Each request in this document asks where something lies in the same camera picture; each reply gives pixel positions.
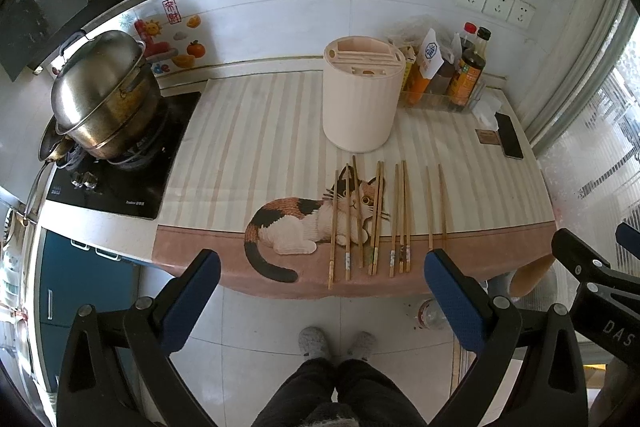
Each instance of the metal screw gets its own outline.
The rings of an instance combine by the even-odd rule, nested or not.
[[[136,308],[139,310],[146,310],[153,304],[154,300],[151,297],[141,297],[136,301]]]
[[[496,308],[500,308],[501,310],[505,310],[510,306],[509,299],[507,297],[503,297],[502,295],[498,295],[494,298],[494,305]]]
[[[78,315],[81,317],[86,317],[87,315],[91,315],[94,311],[94,307],[91,304],[83,304],[78,308]]]
[[[566,307],[563,304],[560,304],[560,303],[554,304],[554,311],[558,315],[566,315]]]

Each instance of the red chinese character sticker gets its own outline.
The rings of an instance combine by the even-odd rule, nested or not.
[[[162,6],[164,6],[164,13],[166,13],[166,18],[168,19],[169,24],[177,24],[182,21],[182,17],[180,17],[178,5],[175,3],[175,0],[162,1]]]

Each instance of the cat tail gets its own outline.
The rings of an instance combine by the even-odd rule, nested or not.
[[[279,282],[295,282],[298,274],[295,270],[269,263],[258,250],[258,225],[249,223],[244,232],[244,253],[249,264],[260,275]]]

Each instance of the cat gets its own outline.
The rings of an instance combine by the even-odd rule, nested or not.
[[[261,256],[258,241],[272,247],[280,255],[311,254],[316,251],[317,243],[331,240],[334,213],[334,190],[337,191],[338,220],[336,242],[344,247],[347,244],[347,208],[351,205],[351,242],[358,242],[358,221],[356,217],[356,195],[360,198],[361,223],[373,216],[373,202],[377,182],[355,180],[353,168],[345,167],[338,177],[337,187],[331,187],[322,200],[303,198],[282,198],[273,200],[258,209],[244,232],[244,253],[251,266],[264,277],[279,282],[295,282],[298,274],[295,270],[276,266]],[[350,184],[351,200],[347,202],[347,180]],[[362,242],[369,237],[362,229]]]

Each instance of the black phone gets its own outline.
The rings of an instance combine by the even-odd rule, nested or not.
[[[517,158],[518,160],[524,159],[522,148],[518,141],[518,135],[513,128],[513,122],[509,115],[497,112],[495,114],[495,120],[498,121],[498,136],[500,137],[500,144],[502,145],[504,155],[509,158]]]

